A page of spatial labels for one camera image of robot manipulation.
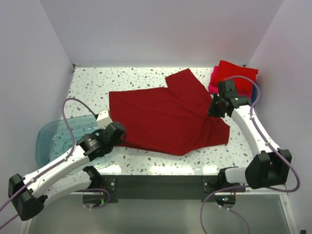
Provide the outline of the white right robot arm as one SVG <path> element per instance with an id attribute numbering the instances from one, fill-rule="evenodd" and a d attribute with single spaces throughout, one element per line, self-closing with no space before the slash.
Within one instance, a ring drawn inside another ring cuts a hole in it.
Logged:
<path id="1" fill-rule="evenodd" d="M 227 192 L 234 184 L 247 184 L 252 189 L 268 188 L 286 183 L 292 155 L 282 150 L 268 135 L 247 96 L 240 96 L 234 80 L 228 79 L 218 84 L 218 94 L 214 95 L 208 110 L 212 117 L 230 117 L 240 128 L 253 159 L 243 167 L 220 169 L 217 186 Z"/>

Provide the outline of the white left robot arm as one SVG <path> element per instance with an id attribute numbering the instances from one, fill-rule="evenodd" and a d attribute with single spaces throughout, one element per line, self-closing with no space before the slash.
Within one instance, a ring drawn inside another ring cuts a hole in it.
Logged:
<path id="1" fill-rule="evenodd" d="M 38 215 L 53 201 L 80 190 L 100 190 L 103 180 L 88 163 L 109 154 L 126 138 L 119 122 L 105 129 L 85 134 L 68 152 L 39 170 L 21 176 L 15 174 L 8 182 L 8 197 L 22 221 Z"/>

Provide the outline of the dark red t shirt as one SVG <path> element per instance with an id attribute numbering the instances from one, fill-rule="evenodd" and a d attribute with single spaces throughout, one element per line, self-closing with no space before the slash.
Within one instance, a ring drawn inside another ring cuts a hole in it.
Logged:
<path id="1" fill-rule="evenodd" d="M 122 146 L 182 156 L 227 144 L 230 127 L 207 114 L 212 98 L 191 70 L 165 80 L 167 87 L 109 93 L 111 118 L 126 129 Z"/>

